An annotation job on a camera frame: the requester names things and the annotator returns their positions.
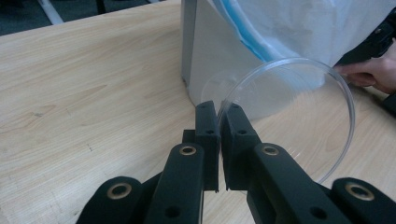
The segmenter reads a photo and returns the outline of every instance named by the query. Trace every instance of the finger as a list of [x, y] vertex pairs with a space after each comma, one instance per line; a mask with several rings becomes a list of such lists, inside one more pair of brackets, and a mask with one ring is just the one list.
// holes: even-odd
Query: finger
[[347, 65], [335, 66], [334, 69], [341, 74], [375, 74], [376, 71], [381, 69], [381, 62], [377, 58], [372, 58], [361, 63], [351, 63]]
[[387, 52], [381, 56], [381, 58], [390, 58], [396, 60], [396, 39], [392, 38], [392, 44], [388, 48]]
[[377, 90], [382, 91], [382, 92], [387, 93], [387, 94], [393, 94], [395, 92], [395, 90], [390, 89], [388, 87], [385, 87], [385, 86], [383, 86], [383, 85], [381, 85], [379, 83], [375, 83], [373, 85], [373, 87], [376, 88]]
[[375, 78], [368, 73], [348, 74], [346, 79], [356, 86], [373, 86], [376, 83]]

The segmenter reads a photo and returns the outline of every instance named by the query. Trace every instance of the screw hole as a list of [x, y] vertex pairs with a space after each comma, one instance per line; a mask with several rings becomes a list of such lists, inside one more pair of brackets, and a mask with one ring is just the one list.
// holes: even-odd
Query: screw hole
[[269, 156], [276, 156], [277, 154], [279, 154], [279, 150], [277, 150], [277, 148], [275, 147], [264, 147], [262, 149], [262, 152]]
[[323, 220], [323, 219], [327, 218], [326, 212], [319, 207], [311, 207], [310, 212], [311, 212], [312, 216], [317, 217], [318, 219]]
[[197, 149], [195, 149], [195, 147], [183, 147], [180, 149], [180, 154], [184, 155], [184, 156], [190, 156], [195, 154], [195, 152], [197, 151]]
[[364, 201], [372, 201], [375, 198], [374, 194], [370, 190], [355, 183], [347, 183], [346, 191], [353, 197]]
[[165, 215], [170, 218], [178, 217], [180, 216], [180, 208], [176, 206], [170, 206], [165, 209]]
[[128, 196], [129, 193], [131, 193], [131, 191], [132, 191], [131, 185], [127, 183], [118, 183], [111, 186], [111, 188], [108, 189], [107, 197], [113, 200], [122, 199]]
[[239, 130], [238, 133], [239, 133], [239, 134], [247, 134], [248, 132], [245, 131], [245, 130]]

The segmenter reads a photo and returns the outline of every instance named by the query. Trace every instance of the clear plastic petri dish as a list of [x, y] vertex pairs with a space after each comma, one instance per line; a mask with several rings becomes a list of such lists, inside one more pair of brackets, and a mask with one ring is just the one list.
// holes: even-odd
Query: clear plastic petri dish
[[352, 139], [352, 95], [324, 63], [289, 58], [259, 66], [230, 91], [219, 120], [231, 104], [244, 109], [263, 142], [285, 148], [318, 183], [335, 170]]

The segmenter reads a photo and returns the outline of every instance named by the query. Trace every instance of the wood grain surface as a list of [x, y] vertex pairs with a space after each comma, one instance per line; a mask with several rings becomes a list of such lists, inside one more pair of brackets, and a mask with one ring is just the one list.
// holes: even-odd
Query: wood grain surface
[[[0, 37], [0, 223], [75, 223], [106, 180], [163, 169], [194, 128], [179, 26], [180, 2], [165, 1]], [[396, 121], [353, 95], [355, 136], [325, 185], [354, 176], [394, 200]], [[204, 223], [252, 222], [220, 174]]]

